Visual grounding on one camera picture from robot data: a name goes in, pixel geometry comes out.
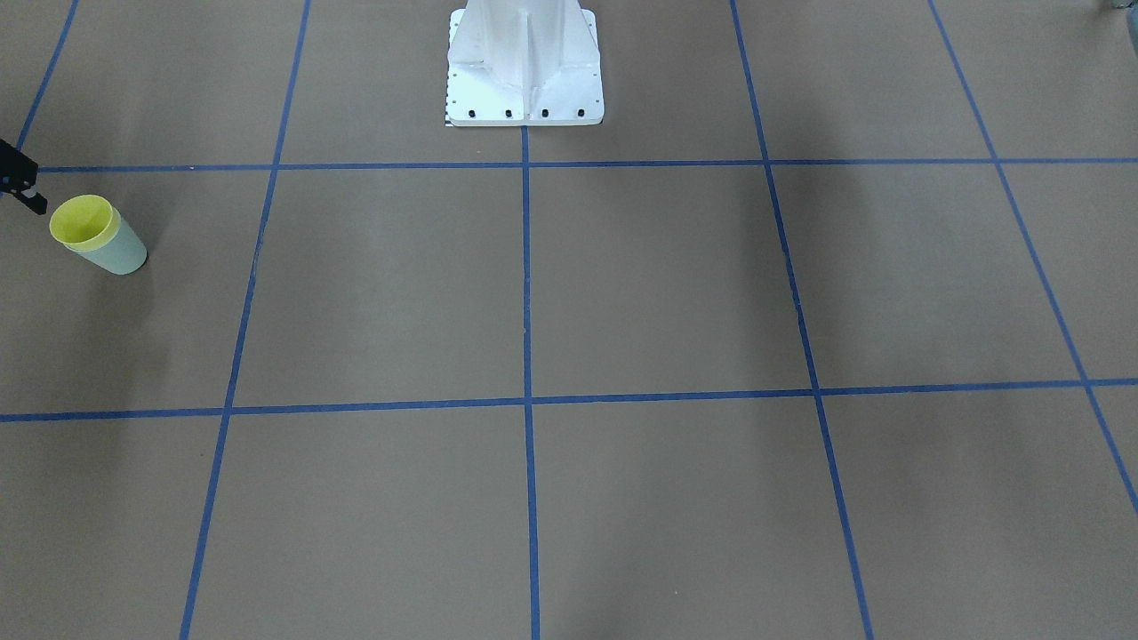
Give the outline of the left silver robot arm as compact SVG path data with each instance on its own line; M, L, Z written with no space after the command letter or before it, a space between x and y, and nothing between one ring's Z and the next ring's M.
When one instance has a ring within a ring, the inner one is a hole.
M1113 11L1125 13L1127 19L1135 17L1137 13L1137 0L1110 0L1107 1Z

